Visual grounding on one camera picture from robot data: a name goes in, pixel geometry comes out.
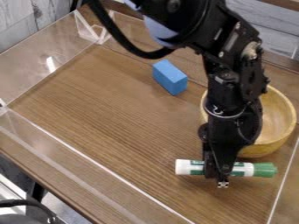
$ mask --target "wooden bowl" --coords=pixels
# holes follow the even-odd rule
[[[260,158],[270,154],[281,147],[294,130],[296,113],[292,103],[273,87],[268,86],[266,89],[266,94],[260,97],[264,110],[261,133],[256,143],[238,152],[240,158]],[[208,116],[202,109],[205,96],[206,92],[200,99],[200,115],[206,122]]]

